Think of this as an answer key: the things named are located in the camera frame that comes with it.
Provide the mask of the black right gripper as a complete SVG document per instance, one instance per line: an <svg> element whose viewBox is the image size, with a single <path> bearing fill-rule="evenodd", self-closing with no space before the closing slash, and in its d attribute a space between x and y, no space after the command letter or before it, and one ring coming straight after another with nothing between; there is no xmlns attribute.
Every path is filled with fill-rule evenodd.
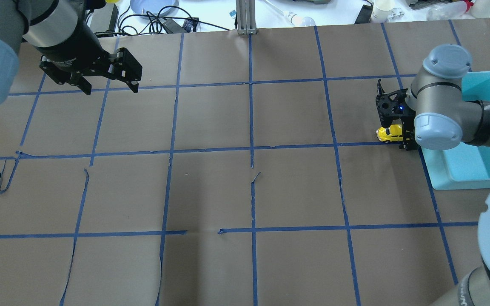
<svg viewBox="0 0 490 306"><path fill-rule="evenodd" d="M408 89L399 89L386 93L381 85L381 80L378 79L376 109L383 128L389 128L395 120L400 120L403 140L399 145L399 149L414 151L419 149L413 125L416 113L407 105L407 91Z"/></svg>

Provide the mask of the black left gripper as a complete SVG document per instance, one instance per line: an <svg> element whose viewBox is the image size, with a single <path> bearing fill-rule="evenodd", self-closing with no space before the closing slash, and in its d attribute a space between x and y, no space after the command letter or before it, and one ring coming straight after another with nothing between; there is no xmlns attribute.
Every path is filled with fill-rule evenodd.
<svg viewBox="0 0 490 306"><path fill-rule="evenodd" d="M51 80L59 85L70 83L86 95L91 95L92 85L87 76L103 76L112 81L125 83L133 93L138 93L142 80L142 65L125 47L110 54L101 46L99 39L82 21L65 41L49 47L37 47L46 57L40 67Z"/></svg>

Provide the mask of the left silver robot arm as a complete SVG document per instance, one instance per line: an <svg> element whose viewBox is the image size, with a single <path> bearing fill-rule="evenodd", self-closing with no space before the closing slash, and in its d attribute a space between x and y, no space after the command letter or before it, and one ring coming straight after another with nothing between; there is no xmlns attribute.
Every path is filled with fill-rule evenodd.
<svg viewBox="0 0 490 306"><path fill-rule="evenodd" d="M142 66L125 47L114 54L101 46L85 21L86 10L104 0L0 0L0 104L19 70L23 40L41 53L40 68L59 85L78 87L89 95L87 77L101 76L138 92Z"/></svg>

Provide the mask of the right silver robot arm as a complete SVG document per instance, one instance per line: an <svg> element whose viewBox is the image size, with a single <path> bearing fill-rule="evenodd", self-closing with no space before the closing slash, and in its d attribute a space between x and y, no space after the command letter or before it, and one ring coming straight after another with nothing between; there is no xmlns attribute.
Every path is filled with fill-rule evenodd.
<svg viewBox="0 0 490 306"><path fill-rule="evenodd" d="M434 47L408 89L386 93L377 82L376 110L381 126L403 124L403 148L410 143L430 150L453 149L464 143L490 147L490 101L464 99L462 79L472 56L464 47ZM490 194L478 222L481 265L433 302L434 306L490 306Z"/></svg>

